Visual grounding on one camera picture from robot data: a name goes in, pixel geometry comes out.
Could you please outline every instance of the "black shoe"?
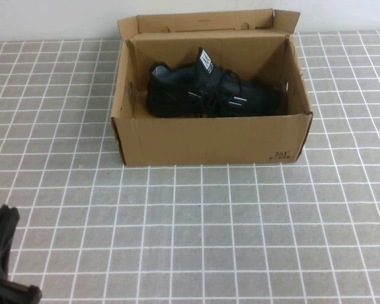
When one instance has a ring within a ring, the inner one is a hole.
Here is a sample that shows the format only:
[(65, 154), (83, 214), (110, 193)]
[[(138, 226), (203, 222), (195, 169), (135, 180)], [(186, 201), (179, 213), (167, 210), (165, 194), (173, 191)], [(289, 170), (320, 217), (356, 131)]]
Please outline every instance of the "black shoe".
[(157, 62), (150, 73), (146, 107), (158, 117), (273, 115), (282, 99), (279, 91), (259, 87), (215, 66), (201, 47), (195, 63), (172, 70)]

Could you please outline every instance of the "black plastic part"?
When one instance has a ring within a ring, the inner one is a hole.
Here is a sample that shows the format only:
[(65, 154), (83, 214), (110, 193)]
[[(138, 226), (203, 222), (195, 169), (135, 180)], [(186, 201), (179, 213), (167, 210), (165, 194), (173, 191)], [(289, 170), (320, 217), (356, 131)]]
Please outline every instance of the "black plastic part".
[(16, 208), (0, 208), (0, 304), (37, 304), (42, 297), (38, 287), (7, 281), (10, 249), (19, 219)]

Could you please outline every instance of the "tiled floor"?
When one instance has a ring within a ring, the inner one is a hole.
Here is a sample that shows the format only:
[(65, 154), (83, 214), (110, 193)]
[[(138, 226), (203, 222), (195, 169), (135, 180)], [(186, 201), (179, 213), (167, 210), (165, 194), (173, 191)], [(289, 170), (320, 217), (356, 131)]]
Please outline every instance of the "tiled floor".
[(0, 44), (11, 279), (58, 304), (380, 303), (380, 32), (295, 41), (315, 110), (299, 161), (191, 168), (123, 168), (120, 41)]

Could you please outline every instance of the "box lid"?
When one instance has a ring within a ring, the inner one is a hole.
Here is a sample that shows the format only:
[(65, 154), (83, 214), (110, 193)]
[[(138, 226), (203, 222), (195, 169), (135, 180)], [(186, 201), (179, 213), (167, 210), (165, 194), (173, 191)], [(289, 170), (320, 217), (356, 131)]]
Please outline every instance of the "box lid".
[(300, 13), (278, 9), (219, 11), (169, 15), (138, 15), (118, 21), (123, 39), (141, 33), (188, 32), (199, 30), (275, 29), (292, 34)]

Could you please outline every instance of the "cardboard box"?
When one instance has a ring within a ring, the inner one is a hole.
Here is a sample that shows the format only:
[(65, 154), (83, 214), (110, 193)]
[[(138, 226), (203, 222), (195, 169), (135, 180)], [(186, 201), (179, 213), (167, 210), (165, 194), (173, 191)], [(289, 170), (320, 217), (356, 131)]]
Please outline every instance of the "cardboard box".
[[(290, 34), (300, 13), (260, 9), (135, 16), (118, 21), (123, 45), (111, 124), (126, 165), (294, 162), (312, 107)], [(149, 68), (195, 61), (203, 47), (216, 65), (284, 91), (282, 115), (157, 118), (144, 106)]]

